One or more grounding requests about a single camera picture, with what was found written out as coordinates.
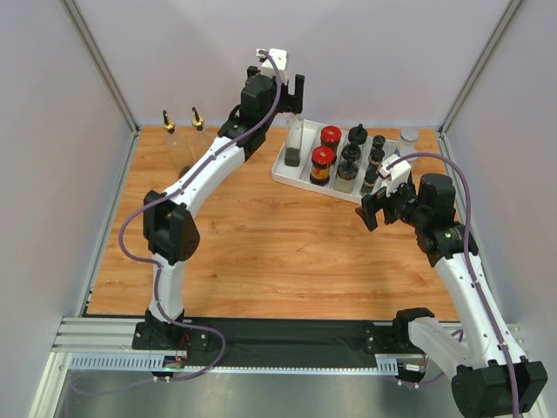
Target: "wooden table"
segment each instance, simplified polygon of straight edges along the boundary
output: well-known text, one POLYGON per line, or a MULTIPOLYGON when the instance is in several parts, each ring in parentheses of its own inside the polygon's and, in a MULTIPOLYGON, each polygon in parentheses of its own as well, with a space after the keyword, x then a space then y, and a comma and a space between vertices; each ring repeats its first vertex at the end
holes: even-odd
MULTIPOLYGON (((369 132, 390 139, 399 134, 396 129, 369 132)), ((117 232, 150 189, 162 191, 177 179, 165 136, 160 127, 141 133, 90 314, 143 314, 149 304, 152 267, 128 260, 117 232)), ((354 213, 357 205, 272 180, 284 139, 284 129, 271 129, 263 146, 196 217, 201 244, 188 262, 186 315, 391 319, 399 309, 428 307, 439 319, 457 320, 410 226, 381 224, 369 233, 354 213)), ((417 148, 438 151, 433 130, 422 131, 417 148)), ((425 172, 444 172, 443 165, 420 160, 413 170, 416 184, 425 172)), ((150 256, 140 217, 128 227, 125 243, 133 253, 150 256)))

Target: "metal floor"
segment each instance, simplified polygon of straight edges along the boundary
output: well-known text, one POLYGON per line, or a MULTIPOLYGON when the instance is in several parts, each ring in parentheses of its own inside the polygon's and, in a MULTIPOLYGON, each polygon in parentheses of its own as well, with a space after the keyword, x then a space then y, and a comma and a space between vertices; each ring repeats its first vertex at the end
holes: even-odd
MULTIPOLYGON (((432 379, 438 370, 434 365, 429 368, 425 381, 432 379)), ((149 378, 149 374, 89 371, 71 374, 70 378, 79 389, 97 392, 121 388, 149 378)), ((418 390, 399 387, 390 379, 211 373, 192 381, 147 383, 102 397, 69 392, 66 385, 56 417, 461 418, 448 379, 418 390)))

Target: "gray wall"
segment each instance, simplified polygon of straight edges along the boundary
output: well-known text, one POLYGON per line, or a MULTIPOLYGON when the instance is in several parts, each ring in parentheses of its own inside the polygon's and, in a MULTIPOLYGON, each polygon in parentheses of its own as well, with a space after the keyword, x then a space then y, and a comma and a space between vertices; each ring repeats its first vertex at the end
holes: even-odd
POLYGON ((557 3, 528 0, 449 133, 504 317, 549 373, 557 416, 557 3))
POLYGON ((507 0, 78 0, 140 124, 222 122, 256 48, 290 52, 305 117, 438 125, 507 0))
POLYGON ((0 12, 1 416, 27 415, 131 133, 58 1, 0 12))

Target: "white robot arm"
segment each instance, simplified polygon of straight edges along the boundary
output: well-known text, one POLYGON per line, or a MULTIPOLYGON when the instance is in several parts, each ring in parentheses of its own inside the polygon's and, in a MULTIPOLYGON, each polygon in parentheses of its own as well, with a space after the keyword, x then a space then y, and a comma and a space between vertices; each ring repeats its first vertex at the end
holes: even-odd
POLYGON ((261 65, 259 68, 248 68, 240 104, 232 110, 218 131, 211 148, 163 193, 150 191, 145 196, 145 204, 161 199, 164 195, 173 196, 144 212, 144 236, 149 241, 152 258, 157 262, 155 275, 158 269, 161 270, 158 293, 153 292, 147 317, 154 319, 153 322, 161 327, 158 332, 162 334, 165 333, 164 324, 168 324, 168 321, 158 309, 155 294, 158 295, 162 310, 172 320, 184 317, 182 289, 187 260, 197 249, 200 240, 193 221, 199 209, 218 185, 265 142, 265 134, 277 113, 302 112, 304 76, 296 75, 295 91, 289 94, 286 51, 270 49, 265 54, 259 51, 257 58, 261 65), (272 59, 277 67, 276 72, 265 56, 272 59), (281 83, 274 77, 275 74, 280 75, 281 83))
POLYGON ((465 248, 466 229, 454 220, 456 191, 451 178, 426 174, 416 193, 410 169, 397 155, 387 158, 379 168, 378 190, 362 198, 357 213, 370 231, 378 226, 375 213, 379 210, 383 210, 386 224, 400 219, 415 228, 419 248, 451 294, 466 343, 458 343, 427 309, 401 315, 406 317, 408 343, 429 355, 451 380, 453 397, 464 416, 510 414, 511 369, 517 381, 519 410, 526 412, 547 382, 545 368, 539 361, 528 361, 509 332, 487 285, 472 237, 465 248))
MULTIPOLYGON (((182 184, 197 170, 197 168, 207 158, 212 158, 215 151, 232 141, 227 137, 216 137, 211 148, 207 153, 176 183, 167 187, 164 193, 171 194, 179 189, 182 184)), ((230 146, 219 154, 177 197, 171 199, 176 206, 184 205, 195 218, 201 205, 207 200, 215 189, 226 179, 234 170, 245 162, 244 149, 237 146, 230 146)), ((159 299, 164 311, 172 318, 176 319, 184 312, 182 302, 182 289, 184 288, 185 268, 187 261, 177 261, 173 265, 169 260, 159 253, 152 255, 153 259, 163 266, 159 285, 159 299)), ((157 309, 157 303, 153 292, 149 310, 158 320, 165 321, 164 317, 157 309)))

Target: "brass nozzle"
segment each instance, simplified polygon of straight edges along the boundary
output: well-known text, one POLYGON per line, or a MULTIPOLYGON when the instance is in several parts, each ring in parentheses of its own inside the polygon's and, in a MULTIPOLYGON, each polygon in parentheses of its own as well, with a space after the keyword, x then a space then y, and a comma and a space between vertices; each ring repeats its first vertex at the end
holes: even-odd
POLYGON ((163 127, 168 133, 174 133, 174 131, 176 131, 176 123, 168 118, 167 111, 163 111, 163 127))
POLYGON ((191 112, 193 113, 193 117, 191 118, 191 126, 193 126, 198 131, 202 131, 203 126, 205 125, 205 119, 199 116, 198 110, 195 107, 191 108, 191 112))

